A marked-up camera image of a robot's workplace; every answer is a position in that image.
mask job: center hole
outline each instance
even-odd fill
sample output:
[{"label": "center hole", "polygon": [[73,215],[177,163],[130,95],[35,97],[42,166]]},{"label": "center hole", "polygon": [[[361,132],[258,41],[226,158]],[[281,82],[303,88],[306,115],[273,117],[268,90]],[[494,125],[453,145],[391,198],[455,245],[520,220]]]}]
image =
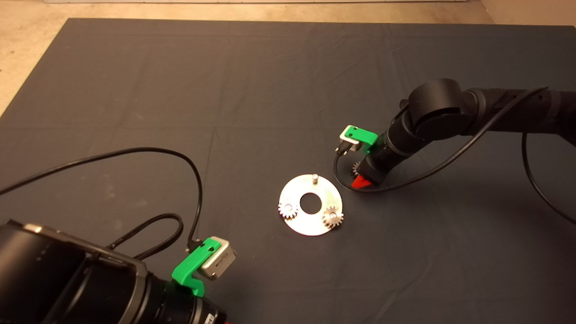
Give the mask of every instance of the center hole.
[{"label": "center hole", "polygon": [[307,214],[316,214],[322,207],[322,201],[316,194],[305,194],[300,198],[300,208]]}]

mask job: gear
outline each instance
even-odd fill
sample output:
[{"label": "gear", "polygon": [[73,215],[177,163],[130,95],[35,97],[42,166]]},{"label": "gear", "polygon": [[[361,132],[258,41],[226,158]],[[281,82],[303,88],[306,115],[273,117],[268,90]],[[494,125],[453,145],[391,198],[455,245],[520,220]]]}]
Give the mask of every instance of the gear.
[{"label": "gear", "polygon": [[300,211],[300,206],[290,202],[281,202],[278,204],[278,212],[284,219],[293,219]]},{"label": "gear", "polygon": [[333,229],[344,221],[344,214],[338,211],[336,207],[328,207],[322,215],[322,222],[328,228]]},{"label": "gear", "polygon": [[360,161],[358,161],[358,162],[356,162],[356,163],[354,163],[354,164],[352,165],[352,176],[353,176],[353,177],[357,177],[357,176],[360,175],[360,174],[358,173],[358,167],[359,167],[359,166],[360,166]]}]

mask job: dark gray fabric mat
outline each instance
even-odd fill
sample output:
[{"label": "dark gray fabric mat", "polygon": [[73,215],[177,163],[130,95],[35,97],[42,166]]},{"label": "dark gray fabric mat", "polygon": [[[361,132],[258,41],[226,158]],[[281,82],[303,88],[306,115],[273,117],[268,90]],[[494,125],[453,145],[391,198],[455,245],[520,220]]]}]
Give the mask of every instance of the dark gray fabric mat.
[{"label": "dark gray fabric mat", "polygon": [[[440,174],[385,195],[339,187],[344,224],[321,237],[290,230],[276,205],[296,175],[334,181],[342,128],[385,130],[420,83],[576,91],[574,53],[573,27],[72,19],[0,118],[0,183],[131,146],[186,153],[205,185],[200,237],[238,252],[207,284],[232,323],[573,323],[576,228],[530,187],[519,134],[488,134]],[[389,181],[465,140],[430,145]],[[534,135],[529,151],[544,191],[576,214],[576,149]],[[141,154],[1,197],[0,220],[107,244],[163,212],[188,229],[195,205],[185,163]],[[158,224],[120,251],[173,229]],[[182,237],[149,269],[169,278],[184,247]]]}]

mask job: black cable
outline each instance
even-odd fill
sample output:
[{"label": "black cable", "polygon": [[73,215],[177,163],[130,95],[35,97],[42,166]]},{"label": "black cable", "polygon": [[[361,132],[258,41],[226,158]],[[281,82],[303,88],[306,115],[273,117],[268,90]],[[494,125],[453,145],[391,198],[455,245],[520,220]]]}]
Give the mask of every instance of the black cable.
[{"label": "black cable", "polygon": [[524,164],[524,171],[526,171],[526,176],[528,176],[528,180],[530,181],[530,184],[532,185],[532,187],[534,188],[534,190],[536,190],[536,192],[538,193],[538,195],[540,196],[540,198],[542,198],[542,200],[548,205],[550,206],[550,208],[552,208],[555,212],[557,212],[560,216],[564,217],[567,221],[571,222],[572,224],[576,225],[576,219],[570,217],[567,213],[563,212],[562,210],[560,210],[558,207],[556,207],[549,199],[548,197],[546,197],[544,195],[544,193],[542,192],[542,190],[540,190],[540,187],[538,186],[538,184],[536,183],[536,181],[534,180],[534,176],[532,175],[532,171],[530,170],[530,164],[528,164],[528,151],[526,149],[526,142],[528,141],[528,134],[527,133],[522,133],[522,163]]},{"label": "black cable", "polygon": [[347,150],[347,149],[338,149],[336,151],[336,157],[334,158],[334,175],[336,176],[336,180],[345,188],[350,189],[352,191],[359,192],[359,193],[384,193],[386,191],[396,190],[396,189],[408,186],[409,184],[413,184],[415,182],[418,182],[420,180],[424,180],[424,179],[428,178],[429,176],[436,174],[437,172],[444,169],[445,167],[449,166],[452,162],[454,162],[457,158],[459,158],[462,154],[464,154],[464,152],[466,152],[472,145],[474,145],[474,143],[476,143],[476,141],[478,141],[478,139],[480,139],[480,137],[482,137],[490,129],[490,127],[492,127],[492,125],[495,122],[499,121],[500,118],[502,118],[508,111],[510,111],[512,108],[514,108],[518,103],[522,102],[524,99],[526,99],[526,98],[528,98],[528,97],[530,97],[530,96],[532,96],[532,95],[534,95],[534,94],[536,94],[536,93],[538,93],[544,89],[546,89],[546,87],[535,88],[532,90],[527,90],[525,92],[522,92],[522,94],[520,94],[518,97],[513,99],[511,102],[509,102],[507,105],[505,105],[499,112],[497,112],[478,131],[478,133],[476,133],[474,136],[472,136],[472,138],[468,142],[466,142],[466,144],[464,144],[459,150],[457,150],[454,154],[452,154],[450,157],[448,157],[448,159],[446,159],[444,162],[438,164],[436,167],[429,170],[428,172],[425,172],[419,176],[416,176],[412,179],[409,179],[403,183],[393,184],[393,185],[388,186],[388,187],[382,187],[382,188],[376,188],[376,189],[354,188],[353,186],[345,183],[342,180],[342,178],[340,177],[340,174],[338,173],[338,160],[342,156],[343,152],[345,150]]},{"label": "black cable", "polygon": [[162,243],[160,243],[160,244],[158,244],[152,248],[149,248],[148,250],[146,250],[146,251],[144,251],[144,252],[142,252],[142,253],[140,253],[134,257],[135,259],[138,259],[138,260],[144,260],[147,257],[150,257],[150,256],[166,249],[167,247],[171,246],[174,242],[176,242],[178,240],[178,238],[180,238],[180,235],[182,235],[182,231],[184,230],[184,223],[182,222],[182,218],[178,214],[167,213],[167,214],[160,214],[158,216],[152,217],[149,220],[145,221],[144,223],[136,226],[130,232],[122,235],[118,240],[110,243],[106,247],[109,248],[110,250],[114,250],[118,245],[131,239],[134,235],[138,234],[141,230],[145,229],[150,224],[155,223],[159,220],[163,220],[163,219],[176,220],[178,222],[178,228],[176,229],[176,232],[174,234],[172,234],[172,236],[170,236],[169,238],[164,240]]},{"label": "black cable", "polygon": [[200,178],[200,173],[198,172],[198,168],[196,168],[196,165],[194,164],[194,162],[189,157],[187,157],[185,154],[180,153],[180,152],[175,151],[175,150],[164,149],[164,148],[154,148],[154,147],[138,147],[138,148],[122,149],[122,150],[117,150],[117,151],[113,151],[113,152],[103,153],[100,155],[85,157],[83,159],[68,162],[66,164],[62,164],[62,165],[59,165],[57,167],[39,172],[35,175],[29,176],[28,178],[25,178],[25,179],[20,180],[16,183],[13,183],[10,186],[7,186],[7,187],[1,189],[0,195],[4,195],[6,193],[9,193],[12,190],[15,190],[17,188],[25,186],[29,183],[36,181],[36,180],[40,180],[46,176],[55,174],[55,173],[60,172],[60,171],[64,171],[64,170],[69,169],[69,168],[77,167],[79,165],[83,165],[86,163],[91,163],[91,162],[95,162],[95,161],[109,159],[111,157],[116,157],[116,156],[131,154],[131,153],[141,153],[141,152],[162,153],[162,154],[168,154],[168,155],[179,157],[179,158],[183,159],[184,161],[186,161],[188,163],[188,165],[190,165],[190,167],[194,171],[194,175],[196,176],[196,184],[198,185],[198,205],[196,207],[196,215],[194,216],[194,221],[192,222],[192,228],[190,229],[190,232],[188,234],[188,245],[190,246],[191,242],[193,241],[192,237],[194,235],[194,232],[196,231],[196,227],[198,226],[198,220],[200,219],[200,211],[202,210],[202,180]]}]

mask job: small gear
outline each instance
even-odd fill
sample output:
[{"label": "small gear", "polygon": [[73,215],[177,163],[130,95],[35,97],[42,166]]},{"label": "small gear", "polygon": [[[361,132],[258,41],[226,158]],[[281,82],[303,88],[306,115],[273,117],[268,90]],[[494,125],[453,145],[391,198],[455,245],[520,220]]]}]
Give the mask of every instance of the small gear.
[{"label": "small gear", "polygon": [[278,212],[285,219],[293,219],[300,211],[300,206],[290,202],[281,202],[278,204]]},{"label": "small gear", "polygon": [[336,207],[326,208],[322,215],[322,222],[330,229],[339,226],[342,221],[344,221],[344,214],[339,212]]},{"label": "small gear", "polygon": [[356,163],[354,163],[354,164],[352,165],[352,176],[353,176],[353,177],[357,177],[357,176],[360,175],[360,174],[358,173],[358,167],[359,167],[359,166],[360,166],[360,161],[358,161],[358,162],[356,162]]}]

